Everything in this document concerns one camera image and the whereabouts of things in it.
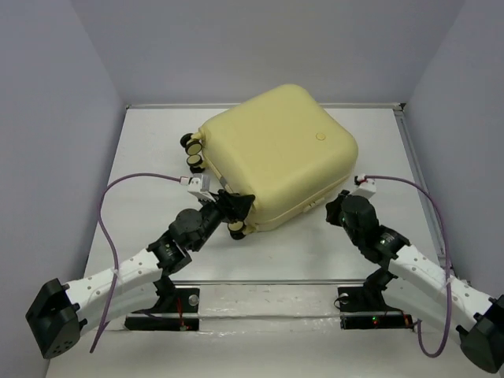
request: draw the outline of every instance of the gray wall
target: gray wall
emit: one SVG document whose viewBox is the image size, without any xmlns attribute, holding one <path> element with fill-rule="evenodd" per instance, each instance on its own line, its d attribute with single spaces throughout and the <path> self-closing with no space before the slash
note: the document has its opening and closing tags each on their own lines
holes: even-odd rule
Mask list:
<svg viewBox="0 0 504 378">
<path fill-rule="evenodd" d="M 128 103 L 405 102 L 462 0 L 72 0 Z"/>
<path fill-rule="evenodd" d="M 124 111 L 68 0 L 2 0 L 0 51 L 0 376 L 37 378 L 24 315 L 83 272 Z"/>
<path fill-rule="evenodd" d="M 493 295 L 504 292 L 503 18 L 502 0 L 468 0 L 406 107 L 454 267 Z"/>
</svg>

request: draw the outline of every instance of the caster wheel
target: caster wheel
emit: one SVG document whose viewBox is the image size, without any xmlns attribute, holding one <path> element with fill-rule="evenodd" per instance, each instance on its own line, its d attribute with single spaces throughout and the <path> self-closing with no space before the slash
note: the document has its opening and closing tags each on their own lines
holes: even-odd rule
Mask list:
<svg viewBox="0 0 504 378">
<path fill-rule="evenodd" d="M 185 146 L 186 154 L 188 155 L 197 155 L 201 152 L 203 146 L 198 140 L 191 140 Z"/>
<path fill-rule="evenodd" d="M 231 239 L 233 239 L 233 240 L 241 240 L 246 236 L 242 232 L 229 232 L 229 235 L 231 236 Z"/>
<path fill-rule="evenodd" d="M 183 148 L 186 148 L 187 142 L 191 140 L 191 133 L 184 135 L 182 138 L 180 138 L 180 145 Z"/>
<path fill-rule="evenodd" d="M 228 224 L 228 230 L 230 233 L 242 232 L 245 229 L 245 224 L 242 221 Z"/>
<path fill-rule="evenodd" d="M 190 155 L 187 157 L 186 163 L 190 167 L 197 167 L 203 163 L 203 158 L 199 155 Z"/>
<path fill-rule="evenodd" d="M 191 173 L 203 173 L 205 172 L 205 169 L 202 168 L 202 167 L 189 167 L 189 170 L 191 171 Z"/>
</svg>

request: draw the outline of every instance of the suitcase lid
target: suitcase lid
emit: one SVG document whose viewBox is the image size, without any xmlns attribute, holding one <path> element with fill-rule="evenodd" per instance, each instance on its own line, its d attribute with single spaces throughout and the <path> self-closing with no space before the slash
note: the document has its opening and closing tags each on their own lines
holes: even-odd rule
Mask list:
<svg viewBox="0 0 504 378">
<path fill-rule="evenodd" d="M 294 84 L 218 114 L 199 131 L 205 159 L 232 191 L 256 195 L 257 223 L 348 176 L 358 155 L 354 137 Z"/>
</svg>

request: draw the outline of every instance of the screw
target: screw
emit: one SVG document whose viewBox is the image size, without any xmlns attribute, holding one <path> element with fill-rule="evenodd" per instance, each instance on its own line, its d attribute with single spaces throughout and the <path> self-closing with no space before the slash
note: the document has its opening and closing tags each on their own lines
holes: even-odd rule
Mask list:
<svg viewBox="0 0 504 378">
<path fill-rule="evenodd" d="M 189 305 L 196 307 L 199 304 L 199 297 L 196 294 L 189 296 Z"/>
</svg>

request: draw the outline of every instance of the suitcase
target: suitcase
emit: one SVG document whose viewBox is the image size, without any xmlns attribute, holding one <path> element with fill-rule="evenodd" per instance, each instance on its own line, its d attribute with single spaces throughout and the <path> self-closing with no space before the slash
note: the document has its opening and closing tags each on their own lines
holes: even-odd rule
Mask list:
<svg viewBox="0 0 504 378">
<path fill-rule="evenodd" d="M 226 191 L 256 196 L 245 222 L 228 226 L 234 239 L 322 203 L 358 155 L 354 137 L 294 84 L 216 115 L 180 142 L 192 172 L 209 167 Z"/>
</svg>

